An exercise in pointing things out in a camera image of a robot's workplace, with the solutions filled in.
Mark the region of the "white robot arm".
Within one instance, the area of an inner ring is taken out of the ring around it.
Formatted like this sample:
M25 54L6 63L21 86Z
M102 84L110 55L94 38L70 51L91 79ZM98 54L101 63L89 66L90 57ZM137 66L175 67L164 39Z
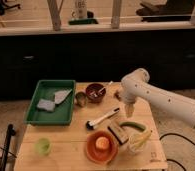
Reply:
M195 129L195 100L149 84L150 75L144 68L138 68L121 79L123 101L133 103L139 96L152 105L172 113Z

